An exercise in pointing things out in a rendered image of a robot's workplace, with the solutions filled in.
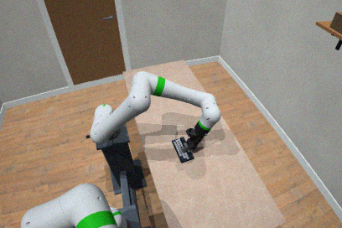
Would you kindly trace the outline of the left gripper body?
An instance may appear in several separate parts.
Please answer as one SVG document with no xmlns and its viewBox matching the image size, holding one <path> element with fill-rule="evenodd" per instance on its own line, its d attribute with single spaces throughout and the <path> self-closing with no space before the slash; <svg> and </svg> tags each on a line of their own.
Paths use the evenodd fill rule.
<svg viewBox="0 0 342 228">
<path fill-rule="evenodd" d="M 206 134 L 208 134 L 209 131 L 203 129 L 199 125 L 198 122 L 195 125 L 194 129 L 193 128 L 187 129 L 186 133 L 187 133 L 188 137 L 190 137 L 190 138 L 188 138 L 188 140 L 186 142 L 187 142 L 187 144 L 189 146 L 189 149 L 190 150 L 195 150 L 197 148 L 198 144 L 200 143 L 200 141 L 202 140 L 203 136 L 206 136 Z"/>
</svg>

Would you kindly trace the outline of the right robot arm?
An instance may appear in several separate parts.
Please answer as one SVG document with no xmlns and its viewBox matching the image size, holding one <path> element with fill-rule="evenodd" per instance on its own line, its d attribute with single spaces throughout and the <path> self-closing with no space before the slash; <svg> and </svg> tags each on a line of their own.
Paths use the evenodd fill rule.
<svg viewBox="0 0 342 228">
<path fill-rule="evenodd" d="M 122 213 L 109 206 L 94 184 L 79 184 L 60 197 L 28 210 L 21 228 L 132 228 Z"/>
</svg>

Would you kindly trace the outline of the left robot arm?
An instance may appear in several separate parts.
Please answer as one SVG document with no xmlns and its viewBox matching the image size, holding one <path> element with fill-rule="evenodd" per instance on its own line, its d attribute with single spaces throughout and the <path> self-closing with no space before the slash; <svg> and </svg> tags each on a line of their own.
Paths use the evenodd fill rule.
<svg viewBox="0 0 342 228">
<path fill-rule="evenodd" d="M 195 91 L 160 76 L 140 71 L 132 78 L 132 89 L 129 96 L 115 111 L 107 104 L 96 108 L 90 135 L 87 135 L 86 138 L 91 138 L 96 144 L 103 144 L 118 137 L 121 131 L 120 127 L 150 107 L 151 95 L 183 101 L 200 107 L 202 116 L 198 123 L 205 130 L 209 131 L 220 120 L 220 109 L 213 95 Z"/>
</svg>

